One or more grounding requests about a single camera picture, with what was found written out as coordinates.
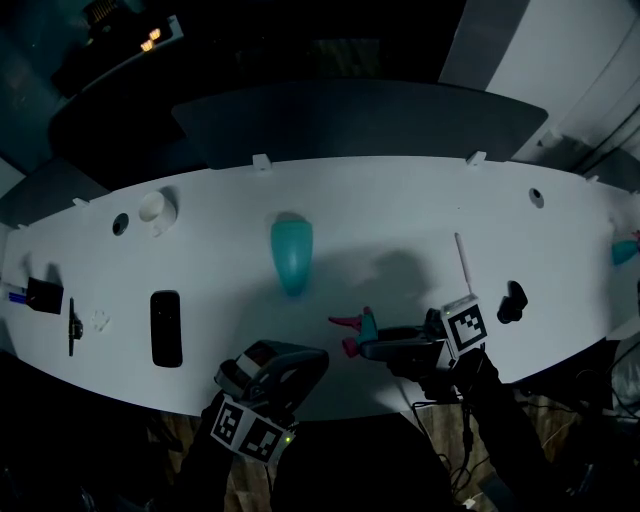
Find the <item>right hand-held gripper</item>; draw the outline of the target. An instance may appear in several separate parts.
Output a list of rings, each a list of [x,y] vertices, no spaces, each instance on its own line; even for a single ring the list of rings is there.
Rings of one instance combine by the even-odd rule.
[[[462,356],[483,348],[488,336],[480,299],[468,294],[429,309],[422,326],[378,330],[378,340],[364,342],[359,354],[371,361],[389,361],[388,369],[413,382],[444,377]]]

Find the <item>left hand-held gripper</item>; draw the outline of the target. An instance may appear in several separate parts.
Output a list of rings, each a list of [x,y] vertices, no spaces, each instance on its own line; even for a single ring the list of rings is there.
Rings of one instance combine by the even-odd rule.
[[[273,342],[254,343],[218,369],[215,382],[224,399],[211,436],[243,457],[273,462],[295,439],[287,419],[294,418],[328,366],[324,350],[278,353]]]

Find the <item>teal pink spray nozzle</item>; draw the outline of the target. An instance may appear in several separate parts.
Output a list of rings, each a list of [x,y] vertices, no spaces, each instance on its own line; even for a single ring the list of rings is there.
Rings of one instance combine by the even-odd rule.
[[[363,343],[378,340],[377,324],[373,311],[369,307],[365,307],[355,317],[329,317],[328,320],[334,325],[350,328],[356,332],[355,336],[342,340],[343,351],[349,358],[354,358],[360,354]]]

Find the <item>person's left forearm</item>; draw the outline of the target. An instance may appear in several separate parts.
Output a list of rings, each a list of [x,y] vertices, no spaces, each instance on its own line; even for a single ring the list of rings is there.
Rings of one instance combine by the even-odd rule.
[[[224,512],[234,453],[211,436],[223,402],[220,392],[202,411],[202,423],[165,500],[170,512]],[[292,445],[279,460],[271,497],[273,512],[303,511],[302,484],[296,481],[296,449]]]

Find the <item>person's right forearm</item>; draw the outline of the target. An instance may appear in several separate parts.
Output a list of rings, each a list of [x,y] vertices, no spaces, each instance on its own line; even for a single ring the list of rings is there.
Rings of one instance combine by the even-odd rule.
[[[562,495],[553,481],[534,426],[504,386],[487,354],[473,349],[459,359],[453,382],[470,406],[497,475],[523,512],[556,512]]]

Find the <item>teal pink spray bottle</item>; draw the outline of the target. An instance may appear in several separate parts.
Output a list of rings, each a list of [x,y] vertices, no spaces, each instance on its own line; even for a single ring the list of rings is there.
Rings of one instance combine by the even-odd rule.
[[[611,246],[611,258],[614,266],[620,266],[640,254],[640,230],[631,233],[627,239],[615,241]]]

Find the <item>white pink pen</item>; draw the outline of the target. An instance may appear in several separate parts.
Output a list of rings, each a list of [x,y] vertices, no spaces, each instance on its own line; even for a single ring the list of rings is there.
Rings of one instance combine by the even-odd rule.
[[[469,292],[469,294],[473,294],[474,292],[473,292],[473,288],[472,288],[472,279],[471,279],[471,274],[470,274],[470,270],[469,270],[469,265],[468,265],[468,261],[467,261],[467,256],[466,256],[466,251],[465,251],[465,248],[464,248],[464,243],[463,243],[462,236],[461,236],[461,234],[459,232],[455,232],[454,233],[454,238],[455,238],[456,247],[457,247],[459,258],[460,258],[460,262],[461,262],[461,267],[462,267],[465,283],[466,283],[467,288],[468,288],[468,292]]]

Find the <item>person's dark clothed body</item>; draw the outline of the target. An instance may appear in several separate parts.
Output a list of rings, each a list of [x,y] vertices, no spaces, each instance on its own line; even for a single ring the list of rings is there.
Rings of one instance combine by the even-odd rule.
[[[431,441],[399,413],[302,422],[283,451],[272,512],[453,512]]]

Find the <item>small black gadget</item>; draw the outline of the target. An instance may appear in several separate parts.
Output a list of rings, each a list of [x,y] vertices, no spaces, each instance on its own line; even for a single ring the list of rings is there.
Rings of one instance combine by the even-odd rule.
[[[516,281],[509,281],[508,294],[502,299],[497,319],[502,324],[519,322],[527,305],[528,298],[522,286]]]

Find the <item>black phone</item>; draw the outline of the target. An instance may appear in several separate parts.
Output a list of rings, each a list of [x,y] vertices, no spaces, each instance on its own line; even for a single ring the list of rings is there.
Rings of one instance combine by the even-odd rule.
[[[150,298],[152,360],[156,366],[178,368],[183,363],[180,296],[175,290],[161,290]]]

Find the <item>white mug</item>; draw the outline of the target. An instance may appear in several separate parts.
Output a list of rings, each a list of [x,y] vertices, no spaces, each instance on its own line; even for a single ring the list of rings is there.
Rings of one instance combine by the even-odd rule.
[[[161,236],[177,220],[175,206],[160,191],[153,191],[144,196],[138,214],[140,220],[148,226],[148,231],[153,238]]]

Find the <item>grey desk divider panel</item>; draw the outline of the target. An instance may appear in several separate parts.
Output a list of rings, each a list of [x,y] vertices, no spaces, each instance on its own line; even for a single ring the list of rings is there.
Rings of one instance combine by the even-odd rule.
[[[109,190],[64,159],[53,159],[0,198],[0,223],[11,228],[30,225]]]
[[[640,193],[640,160],[625,150],[613,150],[593,171],[604,184]]]
[[[208,167],[363,156],[511,159],[548,118],[519,100],[374,79],[277,83],[203,97],[172,115]]]

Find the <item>black pen holder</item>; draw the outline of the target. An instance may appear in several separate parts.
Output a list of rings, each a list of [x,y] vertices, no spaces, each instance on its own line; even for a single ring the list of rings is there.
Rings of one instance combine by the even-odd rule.
[[[26,288],[25,304],[34,311],[59,315],[64,288],[55,283],[30,277]]]

